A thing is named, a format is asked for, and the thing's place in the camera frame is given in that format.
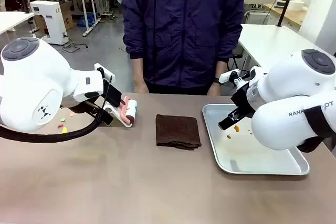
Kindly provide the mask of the dark brown cloth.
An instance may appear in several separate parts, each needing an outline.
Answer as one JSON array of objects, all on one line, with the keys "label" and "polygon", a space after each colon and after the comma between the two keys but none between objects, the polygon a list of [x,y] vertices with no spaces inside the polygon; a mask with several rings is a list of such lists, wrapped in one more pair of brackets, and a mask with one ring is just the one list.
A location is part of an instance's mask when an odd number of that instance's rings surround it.
[{"label": "dark brown cloth", "polygon": [[155,126],[157,146],[189,151],[202,146],[196,118],[157,114]]}]

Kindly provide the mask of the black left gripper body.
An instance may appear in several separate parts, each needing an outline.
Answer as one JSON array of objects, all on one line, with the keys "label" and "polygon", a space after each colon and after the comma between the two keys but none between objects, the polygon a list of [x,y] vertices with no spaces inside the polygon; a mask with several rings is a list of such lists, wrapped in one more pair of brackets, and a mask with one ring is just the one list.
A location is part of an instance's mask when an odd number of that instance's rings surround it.
[{"label": "black left gripper body", "polygon": [[111,84],[104,84],[104,98],[112,106],[120,106],[122,93]]}]

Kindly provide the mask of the brown cardboard box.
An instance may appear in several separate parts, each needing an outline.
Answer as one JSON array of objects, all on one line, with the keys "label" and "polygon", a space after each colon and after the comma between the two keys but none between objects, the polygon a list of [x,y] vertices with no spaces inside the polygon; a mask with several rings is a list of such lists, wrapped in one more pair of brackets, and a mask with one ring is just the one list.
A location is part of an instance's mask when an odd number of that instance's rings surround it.
[{"label": "brown cardboard box", "polygon": [[[74,26],[74,23],[73,23],[73,20],[72,20],[72,15],[71,15],[71,7],[72,7],[72,1],[64,2],[64,3],[60,4],[62,17],[63,17],[63,20],[64,20],[66,30],[70,30]],[[39,29],[44,34],[49,34],[48,29],[47,29],[47,25],[46,25],[45,20],[42,16],[40,16],[40,15],[35,16],[35,22],[36,22],[36,25],[39,27]]]}]

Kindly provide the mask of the pink lint roller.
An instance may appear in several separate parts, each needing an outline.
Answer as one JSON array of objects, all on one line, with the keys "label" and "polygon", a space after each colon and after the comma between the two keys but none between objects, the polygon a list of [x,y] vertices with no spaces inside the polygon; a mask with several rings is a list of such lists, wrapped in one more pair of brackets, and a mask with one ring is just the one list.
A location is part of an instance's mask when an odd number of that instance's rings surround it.
[{"label": "pink lint roller", "polygon": [[125,96],[123,102],[120,103],[120,118],[125,127],[131,127],[136,119],[136,112],[138,109],[138,102]]}]

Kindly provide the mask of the white box on table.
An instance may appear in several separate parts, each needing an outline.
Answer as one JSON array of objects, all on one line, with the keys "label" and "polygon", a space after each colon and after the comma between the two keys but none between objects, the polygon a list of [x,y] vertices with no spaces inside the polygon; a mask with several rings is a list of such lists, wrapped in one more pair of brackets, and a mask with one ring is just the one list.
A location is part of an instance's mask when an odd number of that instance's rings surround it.
[{"label": "white box on table", "polygon": [[303,10],[304,6],[304,0],[291,0],[288,4],[288,10],[299,12]]}]

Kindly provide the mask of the person's right forearm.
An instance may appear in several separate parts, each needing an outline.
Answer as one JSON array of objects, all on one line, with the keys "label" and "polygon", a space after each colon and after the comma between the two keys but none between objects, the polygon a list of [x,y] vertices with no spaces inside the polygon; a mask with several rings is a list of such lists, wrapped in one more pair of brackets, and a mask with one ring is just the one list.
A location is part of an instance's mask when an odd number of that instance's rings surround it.
[{"label": "person's right forearm", "polygon": [[134,82],[143,82],[143,59],[132,59]]}]

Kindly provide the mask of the person's left forearm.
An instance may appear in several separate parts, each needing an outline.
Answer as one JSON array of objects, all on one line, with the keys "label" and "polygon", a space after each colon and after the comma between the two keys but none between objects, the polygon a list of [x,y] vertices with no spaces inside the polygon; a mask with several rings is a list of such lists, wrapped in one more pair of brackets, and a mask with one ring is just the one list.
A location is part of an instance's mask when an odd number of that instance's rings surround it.
[{"label": "person's left forearm", "polygon": [[218,61],[215,69],[215,78],[220,78],[221,74],[227,72],[227,63],[223,61]]}]

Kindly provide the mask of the white pedestal machine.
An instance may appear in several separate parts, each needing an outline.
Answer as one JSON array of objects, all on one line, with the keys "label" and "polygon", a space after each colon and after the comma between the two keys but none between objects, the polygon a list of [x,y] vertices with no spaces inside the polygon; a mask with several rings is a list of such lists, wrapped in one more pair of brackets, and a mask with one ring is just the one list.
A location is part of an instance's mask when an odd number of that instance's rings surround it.
[{"label": "white pedestal machine", "polygon": [[30,2],[30,7],[36,17],[39,15],[45,20],[48,35],[43,36],[42,40],[60,46],[68,43],[69,39],[58,2],[33,1]]}]

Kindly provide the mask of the black chair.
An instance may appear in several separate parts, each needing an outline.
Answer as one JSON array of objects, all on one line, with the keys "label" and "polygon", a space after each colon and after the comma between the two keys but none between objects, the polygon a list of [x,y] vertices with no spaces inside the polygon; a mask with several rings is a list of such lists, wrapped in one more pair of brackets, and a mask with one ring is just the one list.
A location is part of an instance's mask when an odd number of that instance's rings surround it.
[{"label": "black chair", "polygon": [[233,50],[233,67],[235,69],[239,68],[239,63],[244,62],[244,48],[241,45],[238,45]]}]

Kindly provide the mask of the wooden top table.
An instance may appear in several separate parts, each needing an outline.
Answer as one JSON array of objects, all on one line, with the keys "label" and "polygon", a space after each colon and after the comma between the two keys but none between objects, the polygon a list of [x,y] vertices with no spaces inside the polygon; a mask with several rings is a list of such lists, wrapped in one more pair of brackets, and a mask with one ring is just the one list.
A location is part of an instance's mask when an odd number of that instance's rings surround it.
[{"label": "wooden top table", "polygon": [[[282,13],[282,8],[277,8],[272,6],[272,4],[263,4],[263,7],[270,12],[271,15],[275,16],[277,19],[280,18]],[[303,10],[287,10],[285,12],[283,22],[289,23],[292,26],[296,26],[298,28],[301,27],[304,18],[307,14],[307,10],[304,7]]]}]

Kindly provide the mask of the person's right hand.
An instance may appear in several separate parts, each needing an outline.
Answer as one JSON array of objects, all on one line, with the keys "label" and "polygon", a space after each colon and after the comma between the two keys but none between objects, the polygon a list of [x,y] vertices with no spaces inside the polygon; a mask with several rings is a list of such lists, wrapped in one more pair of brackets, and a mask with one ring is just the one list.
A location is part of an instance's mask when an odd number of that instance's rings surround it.
[{"label": "person's right hand", "polygon": [[142,78],[134,80],[134,91],[135,93],[149,93],[149,89]]}]

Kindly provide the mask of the small white side table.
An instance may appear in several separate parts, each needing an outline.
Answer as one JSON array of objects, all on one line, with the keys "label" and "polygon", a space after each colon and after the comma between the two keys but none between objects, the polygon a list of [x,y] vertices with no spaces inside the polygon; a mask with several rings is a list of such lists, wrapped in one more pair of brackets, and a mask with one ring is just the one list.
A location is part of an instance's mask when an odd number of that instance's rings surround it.
[{"label": "small white side table", "polygon": [[25,12],[0,12],[0,35],[34,17],[34,15],[34,13]]}]

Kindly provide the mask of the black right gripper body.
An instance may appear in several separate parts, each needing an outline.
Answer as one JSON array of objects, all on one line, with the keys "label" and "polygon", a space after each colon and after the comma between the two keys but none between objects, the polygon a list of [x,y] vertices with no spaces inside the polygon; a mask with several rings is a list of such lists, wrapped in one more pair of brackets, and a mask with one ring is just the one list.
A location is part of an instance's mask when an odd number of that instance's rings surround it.
[{"label": "black right gripper body", "polygon": [[251,107],[247,99],[247,90],[249,88],[249,84],[244,84],[241,88],[237,89],[237,91],[231,97],[231,100],[236,105],[236,109],[230,113],[230,117],[232,120],[241,120],[244,117],[252,118],[255,110]]}]

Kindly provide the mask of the silver metal tray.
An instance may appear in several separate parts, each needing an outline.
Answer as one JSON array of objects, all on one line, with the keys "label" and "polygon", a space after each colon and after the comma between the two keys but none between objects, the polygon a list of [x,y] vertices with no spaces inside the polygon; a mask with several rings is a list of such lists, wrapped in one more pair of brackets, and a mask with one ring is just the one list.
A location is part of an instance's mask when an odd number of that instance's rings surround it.
[{"label": "silver metal tray", "polygon": [[290,175],[309,174],[310,166],[297,149],[275,151],[261,145],[249,134],[251,119],[244,118],[236,125],[222,130],[218,123],[236,109],[233,104],[207,104],[202,113],[217,165],[230,174]]}]

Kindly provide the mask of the blue plastic bag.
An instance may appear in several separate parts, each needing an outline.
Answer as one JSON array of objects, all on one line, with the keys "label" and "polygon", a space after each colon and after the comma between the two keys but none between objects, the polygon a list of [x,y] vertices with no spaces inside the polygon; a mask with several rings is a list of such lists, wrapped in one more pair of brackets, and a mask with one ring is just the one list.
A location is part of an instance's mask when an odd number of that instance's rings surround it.
[{"label": "blue plastic bag", "polygon": [[[88,27],[93,26],[96,22],[94,19],[94,14],[93,13],[88,13],[87,14],[87,21],[88,21]],[[86,20],[85,17],[82,16],[79,18],[79,20],[77,21],[77,26],[78,27],[83,27],[86,28]]]}]

